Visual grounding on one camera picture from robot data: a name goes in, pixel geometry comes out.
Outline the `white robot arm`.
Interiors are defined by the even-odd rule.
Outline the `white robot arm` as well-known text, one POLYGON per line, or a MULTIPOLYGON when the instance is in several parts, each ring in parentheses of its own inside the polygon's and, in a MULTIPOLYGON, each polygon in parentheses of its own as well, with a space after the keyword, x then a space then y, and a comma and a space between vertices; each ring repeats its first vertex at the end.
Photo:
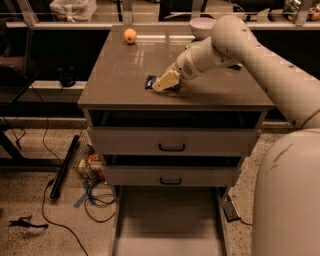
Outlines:
POLYGON ((242 64, 296 130, 275 142, 259 167, 252 256, 320 256, 320 81, 260 44, 233 15, 184 51, 153 84, 161 92, 210 68, 242 64))

